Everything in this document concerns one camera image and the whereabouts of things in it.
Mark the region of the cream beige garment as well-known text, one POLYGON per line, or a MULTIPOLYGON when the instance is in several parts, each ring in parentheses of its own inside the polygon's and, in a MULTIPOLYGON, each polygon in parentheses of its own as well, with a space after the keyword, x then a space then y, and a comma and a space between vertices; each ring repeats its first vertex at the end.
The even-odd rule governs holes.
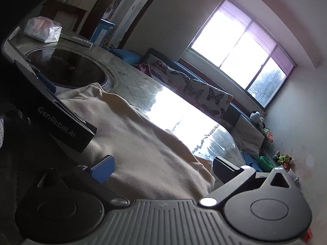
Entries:
POLYGON ((213 190, 211 163, 196 158, 176 136, 153 124, 122 97, 92 84, 58 98, 97 128, 83 152, 66 145, 63 151, 88 166, 112 155, 115 170, 105 182, 112 191, 129 200, 199 200, 213 190))

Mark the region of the round black induction cooktop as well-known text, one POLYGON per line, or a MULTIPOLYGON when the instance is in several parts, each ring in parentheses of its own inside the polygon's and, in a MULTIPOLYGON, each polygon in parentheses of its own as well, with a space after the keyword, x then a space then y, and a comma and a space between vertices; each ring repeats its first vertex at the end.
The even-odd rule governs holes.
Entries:
POLYGON ((64 48, 46 47, 26 51, 27 60, 54 85, 77 89, 98 83, 111 90, 115 79, 103 64, 85 54, 64 48))

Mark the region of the green plastic basin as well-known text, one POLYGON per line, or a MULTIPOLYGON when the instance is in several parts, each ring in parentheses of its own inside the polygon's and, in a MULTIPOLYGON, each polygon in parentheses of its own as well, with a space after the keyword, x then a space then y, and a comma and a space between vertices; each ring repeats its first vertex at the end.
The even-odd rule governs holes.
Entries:
POLYGON ((264 156, 258 158, 258 165, 265 173, 270 173, 274 168, 274 166, 264 156))

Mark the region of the grey plain cushion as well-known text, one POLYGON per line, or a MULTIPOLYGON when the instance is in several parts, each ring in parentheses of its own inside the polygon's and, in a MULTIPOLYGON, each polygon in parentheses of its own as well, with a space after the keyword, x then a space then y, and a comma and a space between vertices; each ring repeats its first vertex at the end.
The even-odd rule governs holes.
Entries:
POLYGON ((239 149, 258 160, 265 137, 243 115, 240 115, 236 125, 232 128, 231 135, 239 149))

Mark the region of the brown plush toys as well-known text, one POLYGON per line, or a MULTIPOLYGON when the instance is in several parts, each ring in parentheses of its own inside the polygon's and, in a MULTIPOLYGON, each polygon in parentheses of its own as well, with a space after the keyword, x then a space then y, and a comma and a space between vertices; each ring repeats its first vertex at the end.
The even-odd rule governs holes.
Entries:
POLYGON ((294 163, 294 159, 288 154, 281 154, 280 151, 277 151, 273 156, 275 162, 282 166, 287 172, 291 170, 291 165, 294 163))

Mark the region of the remote control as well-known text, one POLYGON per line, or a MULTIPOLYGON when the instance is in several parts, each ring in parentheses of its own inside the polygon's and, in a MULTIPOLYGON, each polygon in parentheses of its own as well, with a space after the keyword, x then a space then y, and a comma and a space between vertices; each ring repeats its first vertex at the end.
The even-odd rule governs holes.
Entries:
POLYGON ((76 37, 76 36, 68 36, 68 35, 66 35, 66 34, 64 34, 64 33, 61 33, 60 37, 63 38, 63 39, 66 39, 66 40, 68 40, 68 41, 71 41, 71 42, 73 42, 73 43, 77 43, 77 44, 79 44, 79 45, 82 45, 82 46, 84 46, 84 47, 88 47, 88 48, 90 48, 90 47, 93 46, 93 43, 92 43, 91 41, 88 41, 88 40, 82 39, 82 38, 80 38, 80 37, 76 37))

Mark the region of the clear plastic storage box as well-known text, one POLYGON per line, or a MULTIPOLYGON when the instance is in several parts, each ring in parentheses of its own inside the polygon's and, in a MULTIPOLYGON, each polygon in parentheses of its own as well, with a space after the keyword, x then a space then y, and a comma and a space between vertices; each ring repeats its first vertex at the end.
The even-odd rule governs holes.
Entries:
POLYGON ((286 170, 284 177, 289 186, 296 186, 298 189, 301 189, 299 176, 292 169, 286 170))

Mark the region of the tissue pack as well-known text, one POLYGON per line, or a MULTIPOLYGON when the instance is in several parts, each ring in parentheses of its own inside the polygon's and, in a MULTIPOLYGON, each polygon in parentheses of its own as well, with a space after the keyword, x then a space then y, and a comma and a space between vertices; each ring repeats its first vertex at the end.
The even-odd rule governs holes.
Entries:
POLYGON ((24 34, 43 43, 56 43, 62 32, 60 23, 47 17, 33 17, 28 20, 24 34))

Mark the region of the blue white box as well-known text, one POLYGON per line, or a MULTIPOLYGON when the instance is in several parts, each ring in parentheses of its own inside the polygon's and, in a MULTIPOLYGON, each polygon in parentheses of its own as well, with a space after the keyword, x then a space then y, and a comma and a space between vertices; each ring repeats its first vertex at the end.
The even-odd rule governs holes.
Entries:
POLYGON ((98 46, 102 46, 104 43, 105 38, 110 33, 112 29, 115 28, 115 24, 112 22, 109 22, 105 19, 100 19, 100 22, 98 23, 96 29, 93 32, 93 35, 91 36, 90 41, 98 46))

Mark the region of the dark wooden cabinet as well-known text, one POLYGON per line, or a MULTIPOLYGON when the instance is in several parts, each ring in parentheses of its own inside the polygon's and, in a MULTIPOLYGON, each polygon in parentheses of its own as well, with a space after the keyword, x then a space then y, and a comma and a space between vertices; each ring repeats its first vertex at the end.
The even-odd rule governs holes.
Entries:
POLYGON ((43 3, 39 15, 60 23, 66 29, 77 32, 85 14, 86 10, 79 7, 57 0, 48 0, 43 3))

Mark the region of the large butterfly print cushion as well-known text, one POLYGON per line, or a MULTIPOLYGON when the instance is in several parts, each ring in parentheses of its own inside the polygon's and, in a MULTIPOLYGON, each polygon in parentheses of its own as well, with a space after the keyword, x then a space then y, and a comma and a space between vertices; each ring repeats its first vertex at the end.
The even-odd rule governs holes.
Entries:
POLYGON ((171 76, 168 84, 182 98, 218 123, 233 100, 233 96, 229 93, 205 82, 191 79, 179 71, 171 76))

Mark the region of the red plastic stool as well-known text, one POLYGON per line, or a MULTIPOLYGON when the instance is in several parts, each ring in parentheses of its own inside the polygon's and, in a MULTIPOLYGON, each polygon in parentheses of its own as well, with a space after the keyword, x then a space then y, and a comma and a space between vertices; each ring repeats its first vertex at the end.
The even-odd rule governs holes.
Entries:
POLYGON ((305 243, 307 243, 308 241, 310 241, 313 238, 313 234, 310 228, 308 228, 308 230, 306 231, 304 237, 303 237, 303 241, 305 243))

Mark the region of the purple cloth on sofa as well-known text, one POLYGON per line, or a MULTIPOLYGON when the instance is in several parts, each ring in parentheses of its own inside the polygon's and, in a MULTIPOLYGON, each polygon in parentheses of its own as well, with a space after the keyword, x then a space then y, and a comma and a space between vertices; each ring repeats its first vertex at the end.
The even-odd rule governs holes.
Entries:
POLYGON ((136 64, 134 67, 147 76, 152 77, 149 64, 136 64))

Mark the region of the small butterfly print cushion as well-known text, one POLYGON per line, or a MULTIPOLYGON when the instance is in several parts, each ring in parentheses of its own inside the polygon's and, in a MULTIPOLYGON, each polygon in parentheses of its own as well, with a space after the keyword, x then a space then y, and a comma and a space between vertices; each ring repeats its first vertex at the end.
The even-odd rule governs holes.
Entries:
POLYGON ((172 75, 176 75, 176 70, 153 54, 149 54, 145 58, 145 64, 149 65, 151 75, 162 82, 168 82, 172 75))

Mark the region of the window with metal frame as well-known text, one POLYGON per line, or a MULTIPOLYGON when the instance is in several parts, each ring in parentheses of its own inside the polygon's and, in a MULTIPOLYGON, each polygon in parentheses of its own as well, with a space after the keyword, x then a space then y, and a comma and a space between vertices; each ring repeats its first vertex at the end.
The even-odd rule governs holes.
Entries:
POLYGON ((216 7, 182 57, 212 79, 225 77, 264 111, 296 67, 270 32, 233 0, 216 7))

